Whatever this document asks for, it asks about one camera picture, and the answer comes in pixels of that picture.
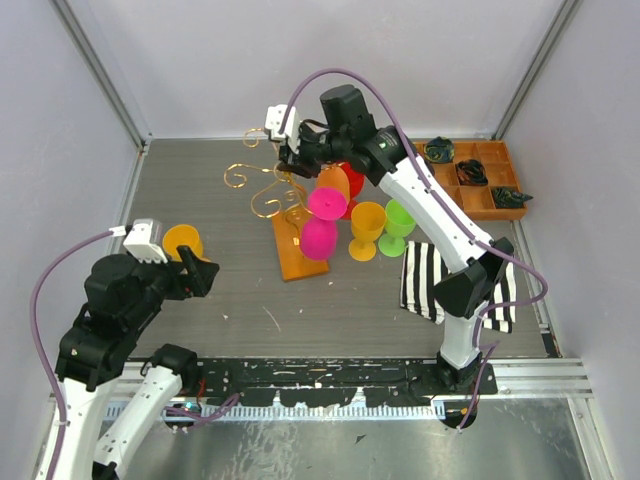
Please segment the orange plastic wine glass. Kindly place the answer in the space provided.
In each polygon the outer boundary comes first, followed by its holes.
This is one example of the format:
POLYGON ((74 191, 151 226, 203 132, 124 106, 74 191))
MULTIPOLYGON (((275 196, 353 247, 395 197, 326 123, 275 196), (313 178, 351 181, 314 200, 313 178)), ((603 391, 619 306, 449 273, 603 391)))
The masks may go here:
POLYGON ((349 179, 340 166, 333 165, 323 169, 316 179, 316 187, 335 189, 339 191, 347 201, 351 198, 349 179))

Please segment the magenta plastic wine glass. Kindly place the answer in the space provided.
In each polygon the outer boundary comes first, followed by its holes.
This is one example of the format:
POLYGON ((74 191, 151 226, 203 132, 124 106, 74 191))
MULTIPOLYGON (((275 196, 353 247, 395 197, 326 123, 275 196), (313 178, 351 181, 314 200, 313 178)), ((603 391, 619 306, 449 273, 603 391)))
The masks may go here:
POLYGON ((300 236, 300 249, 307 258, 325 261, 334 254, 338 241, 336 222, 347 206, 345 196, 332 187, 319 187, 310 194, 307 208, 311 217, 300 236))

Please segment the gold wire wine glass rack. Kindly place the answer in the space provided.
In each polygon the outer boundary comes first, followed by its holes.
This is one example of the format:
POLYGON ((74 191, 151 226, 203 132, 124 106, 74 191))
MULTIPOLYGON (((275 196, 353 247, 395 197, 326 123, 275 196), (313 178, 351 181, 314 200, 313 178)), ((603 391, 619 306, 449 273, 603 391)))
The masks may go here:
POLYGON ((326 260, 310 260, 300 248, 302 227, 311 218, 306 189, 276 165, 267 168, 233 163, 224 172, 224 183, 232 189, 244 188, 249 181, 246 171, 272 177, 266 187, 252 195, 249 206, 254 216, 271 222, 282 280, 288 283, 328 274, 326 260))

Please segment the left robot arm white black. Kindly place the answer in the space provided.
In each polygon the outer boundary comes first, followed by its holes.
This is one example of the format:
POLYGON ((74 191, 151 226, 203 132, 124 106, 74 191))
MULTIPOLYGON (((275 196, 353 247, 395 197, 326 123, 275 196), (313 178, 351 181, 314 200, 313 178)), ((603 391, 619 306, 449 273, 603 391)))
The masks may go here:
POLYGON ((143 263, 130 254, 111 254, 92 267, 86 303, 59 343, 48 369, 57 403, 41 479, 120 479, 140 444, 174 396, 188 396, 200 384, 195 352, 165 344, 124 412, 107 431, 103 416, 130 354, 166 301, 202 298, 219 271, 185 246, 176 261, 143 263))

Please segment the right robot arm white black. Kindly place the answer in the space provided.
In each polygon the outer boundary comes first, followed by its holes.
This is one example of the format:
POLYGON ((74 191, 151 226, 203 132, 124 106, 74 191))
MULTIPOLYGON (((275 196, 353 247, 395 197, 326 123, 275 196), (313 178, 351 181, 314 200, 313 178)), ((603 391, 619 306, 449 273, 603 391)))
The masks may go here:
POLYGON ((505 238, 492 239, 465 214, 399 128, 376 126, 358 88, 334 87, 320 102, 326 122, 319 132, 292 105, 268 109, 264 129, 279 148, 279 168, 314 178, 324 165, 347 162, 416 221, 449 270, 430 289, 444 311, 437 379, 447 392, 462 393, 480 371, 483 310, 504 277, 513 246, 505 238))

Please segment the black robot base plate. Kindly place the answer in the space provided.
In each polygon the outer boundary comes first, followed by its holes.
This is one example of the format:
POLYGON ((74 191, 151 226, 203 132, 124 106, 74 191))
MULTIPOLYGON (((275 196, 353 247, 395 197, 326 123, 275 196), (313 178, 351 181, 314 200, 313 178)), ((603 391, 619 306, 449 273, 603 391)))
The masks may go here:
POLYGON ((362 394, 365 406, 428 406, 447 395, 498 392, 493 367, 462 387, 444 386, 436 362, 403 358, 209 358, 200 359, 196 379, 181 391, 206 405, 219 405, 237 394, 245 407, 345 407, 362 394))

